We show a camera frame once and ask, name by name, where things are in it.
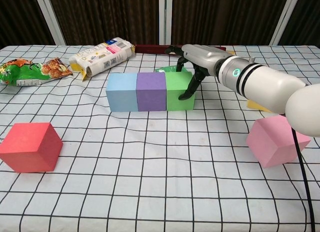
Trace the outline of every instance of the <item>red foam cube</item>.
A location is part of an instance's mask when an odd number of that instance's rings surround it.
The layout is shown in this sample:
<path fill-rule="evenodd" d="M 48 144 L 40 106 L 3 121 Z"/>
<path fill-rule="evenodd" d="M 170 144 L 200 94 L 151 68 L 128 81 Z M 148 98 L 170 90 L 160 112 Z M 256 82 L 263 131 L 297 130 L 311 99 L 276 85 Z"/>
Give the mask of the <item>red foam cube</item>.
<path fill-rule="evenodd" d="M 296 136 L 302 151 L 310 138 L 298 132 Z M 287 119 L 281 115 L 257 119 L 246 143 L 264 168 L 292 162 L 298 156 L 292 129 Z"/>
<path fill-rule="evenodd" d="M 50 123 L 16 123 L 0 144 L 0 159 L 19 173 L 53 171 L 62 145 Z"/>

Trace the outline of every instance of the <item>white grid tablecloth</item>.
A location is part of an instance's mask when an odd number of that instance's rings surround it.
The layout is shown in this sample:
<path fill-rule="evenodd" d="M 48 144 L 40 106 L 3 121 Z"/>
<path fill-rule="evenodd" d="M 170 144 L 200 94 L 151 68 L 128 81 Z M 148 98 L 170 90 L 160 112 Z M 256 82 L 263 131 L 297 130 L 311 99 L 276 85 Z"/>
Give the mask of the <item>white grid tablecloth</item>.
<path fill-rule="evenodd" d="M 43 63 L 90 46 L 10 46 Z M 320 83 L 314 46 L 227 46 Z M 192 111 L 111 113 L 110 73 L 152 72 L 177 57 L 137 54 L 90 80 L 0 86 L 0 139 L 17 122 L 51 122 L 63 140 L 54 172 L 18 174 L 0 160 L 0 231 L 310 231 L 298 160 L 263 169 L 246 145 L 256 119 L 244 97 L 208 77 Z M 320 139 L 302 154 L 320 230 Z"/>

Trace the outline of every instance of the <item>dark brown curtain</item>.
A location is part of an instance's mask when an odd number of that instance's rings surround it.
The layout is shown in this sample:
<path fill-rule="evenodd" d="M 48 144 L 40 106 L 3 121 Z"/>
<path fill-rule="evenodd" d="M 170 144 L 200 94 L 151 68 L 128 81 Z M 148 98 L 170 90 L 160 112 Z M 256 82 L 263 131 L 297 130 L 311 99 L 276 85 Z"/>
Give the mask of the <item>dark brown curtain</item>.
<path fill-rule="evenodd" d="M 173 0 L 173 44 L 268 45 L 286 0 Z"/>
<path fill-rule="evenodd" d="M 159 42 L 159 0 L 51 0 L 68 45 Z"/>
<path fill-rule="evenodd" d="M 55 44 L 37 0 L 0 0 L 0 24 L 0 49 Z"/>
<path fill-rule="evenodd" d="M 279 44 L 320 48 L 320 0 L 298 0 Z"/>

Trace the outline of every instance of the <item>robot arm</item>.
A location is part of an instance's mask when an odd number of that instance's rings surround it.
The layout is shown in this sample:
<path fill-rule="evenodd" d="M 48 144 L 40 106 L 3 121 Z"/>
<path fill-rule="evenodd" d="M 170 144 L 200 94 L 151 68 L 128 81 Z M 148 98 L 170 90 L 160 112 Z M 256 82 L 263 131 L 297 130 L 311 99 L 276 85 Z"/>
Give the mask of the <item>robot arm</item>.
<path fill-rule="evenodd" d="M 167 53 L 182 55 L 177 72 L 190 61 L 194 76 L 180 100 L 188 99 L 206 76 L 253 100 L 274 113 L 285 115 L 296 131 L 320 137 L 320 84 L 306 85 L 299 78 L 267 66 L 233 56 L 220 49 L 201 45 L 169 47 Z"/>

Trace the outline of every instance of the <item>green snack bag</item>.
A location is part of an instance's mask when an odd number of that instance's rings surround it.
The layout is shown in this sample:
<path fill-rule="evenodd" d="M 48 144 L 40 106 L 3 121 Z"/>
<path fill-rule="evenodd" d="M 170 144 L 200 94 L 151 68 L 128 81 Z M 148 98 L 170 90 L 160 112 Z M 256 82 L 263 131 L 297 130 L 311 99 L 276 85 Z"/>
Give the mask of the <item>green snack bag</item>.
<path fill-rule="evenodd" d="M 163 68 L 157 68 L 155 72 L 157 73 L 169 73 L 169 72 L 176 72 L 177 71 L 177 66 L 168 66 L 168 67 L 163 67 Z M 182 72 L 187 72 L 188 70 L 185 69 L 185 67 L 182 67 Z"/>
<path fill-rule="evenodd" d="M 70 74 L 72 72 L 59 58 L 44 64 L 19 58 L 0 66 L 0 83 L 12 86 L 36 86 Z"/>

